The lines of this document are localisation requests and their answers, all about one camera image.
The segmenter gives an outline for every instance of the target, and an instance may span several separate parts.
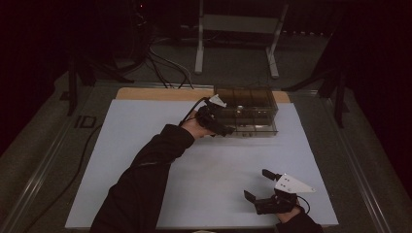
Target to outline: tripod leg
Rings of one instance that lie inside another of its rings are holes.
[[[91,59],[90,57],[86,56],[86,55],[81,55],[81,58],[87,62],[88,64],[90,64],[91,66],[93,66],[94,68],[106,73],[107,75],[109,75],[111,78],[113,78],[114,80],[118,81],[119,83],[134,83],[134,81],[132,80],[128,80],[126,78],[124,78],[123,76],[119,75],[118,73],[116,73],[115,71],[110,70],[109,68],[107,68],[105,65],[100,64],[96,61],[94,61],[93,59]]]
[[[321,98],[330,98],[333,91],[339,84],[339,72],[338,70],[333,70],[327,74],[325,77],[324,83],[322,83],[321,87],[318,90],[319,97]]]
[[[69,57],[69,112],[67,116],[71,116],[77,107],[77,75],[76,75],[76,61],[70,55]]]
[[[334,117],[339,125],[339,127],[343,128],[342,122],[342,113],[343,113],[343,99],[345,94],[345,82],[346,76],[341,73],[339,77],[339,84],[336,90],[336,101],[335,101],[335,109],[334,109]]]
[[[306,80],[304,80],[300,83],[297,83],[295,85],[282,88],[282,90],[283,91],[297,91],[297,90],[305,87],[306,85],[308,85],[310,83],[314,83],[318,80],[321,80],[321,79],[327,80],[330,77],[330,74],[333,73],[333,72],[335,72],[335,69],[329,69],[329,70],[323,71],[322,73],[317,74],[317,75],[312,74],[312,76],[310,78],[308,78],[308,79],[306,79]]]

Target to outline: floor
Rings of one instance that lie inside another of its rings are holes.
[[[245,41],[231,36],[230,40],[226,35],[207,41],[201,75],[193,73],[195,39],[176,42],[156,38],[152,49],[158,56],[184,67],[195,88],[228,84],[268,85],[279,90],[308,78],[327,44],[327,38],[319,36],[282,35],[275,52],[280,78],[273,80],[264,53],[266,40],[256,37]],[[162,63],[168,65],[157,63],[162,77],[179,86],[185,76],[170,68],[171,63]],[[111,100],[122,86],[163,87],[148,60],[125,74],[135,81],[133,84],[95,74],[99,78],[96,85],[81,88],[73,116],[67,116],[68,103],[60,100],[67,91],[67,74],[58,79],[53,96],[0,157],[1,232],[86,232],[64,228],[98,136],[98,128],[80,127],[77,120],[95,117],[95,126],[102,124]],[[291,92],[290,98],[301,117],[339,220],[339,225],[328,227],[325,232],[412,232],[411,200],[351,90],[346,89],[347,111],[342,129],[331,116],[333,98],[316,95],[320,84],[311,83]]]

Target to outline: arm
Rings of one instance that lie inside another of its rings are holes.
[[[194,139],[210,133],[196,120],[187,121],[182,127],[166,125],[110,188],[90,232],[155,231],[171,163]]]
[[[276,224],[279,233],[323,233],[321,225],[306,215],[302,208],[295,207],[289,213],[276,214],[281,223]]]

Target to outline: transparent container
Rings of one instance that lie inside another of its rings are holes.
[[[270,88],[215,86],[215,94],[227,104],[215,117],[235,128],[232,136],[268,137],[278,132],[274,120],[278,106]]]

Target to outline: white table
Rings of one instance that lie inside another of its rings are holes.
[[[66,222],[89,228],[107,192],[135,154],[165,123],[177,124],[193,101],[114,100],[88,162]],[[279,130],[272,138],[204,138],[172,165],[158,228],[212,229],[272,227],[273,215],[258,216],[243,197],[260,198],[275,185],[261,169],[288,173],[316,188],[300,194],[321,225],[338,224],[324,182],[293,104],[278,104]]]

